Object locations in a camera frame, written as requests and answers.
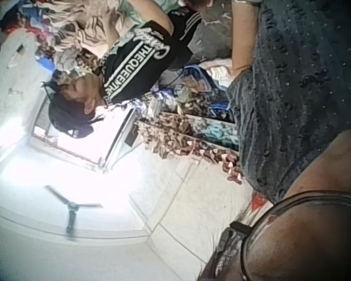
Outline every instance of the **light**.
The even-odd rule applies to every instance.
[[[7,122],[0,129],[0,147],[10,146],[19,141],[25,134],[22,120],[17,117]]]

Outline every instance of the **dark hair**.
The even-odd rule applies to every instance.
[[[94,120],[94,112],[85,114],[84,104],[66,100],[61,94],[62,85],[58,85],[55,81],[43,83],[43,88],[50,100],[49,120],[59,132],[74,139],[85,138],[94,132],[92,124],[103,120],[103,118]]]

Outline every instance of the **patterned cloth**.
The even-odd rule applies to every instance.
[[[270,0],[251,69],[228,89],[243,174],[272,203],[351,129],[351,11],[345,0]]]

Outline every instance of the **wire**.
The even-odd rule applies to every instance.
[[[150,96],[150,95],[155,95],[157,94],[158,92],[161,92],[163,91],[164,89],[166,89],[167,87],[169,87],[170,85],[172,85],[174,82],[176,82],[180,77],[181,75],[183,74],[183,71],[185,70],[185,66],[183,66],[181,68],[181,72],[179,73],[179,75],[170,83],[168,83],[166,86],[162,87],[162,88],[159,88],[157,91],[155,92],[147,92],[143,95],[141,95],[140,97],[138,98],[132,98],[131,100],[127,100],[127,101],[124,101],[125,103],[130,103],[130,102],[133,102],[133,101],[136,101],[136,100],[140,100],[141,98],[144,98],[144,97],[147,97],[147,96]]]

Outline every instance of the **hand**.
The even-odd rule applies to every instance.
[[[112,23],[116,23],[119,19],[120,14],[116,9],[107,9],[102,16],[103,25],[110,25]]]

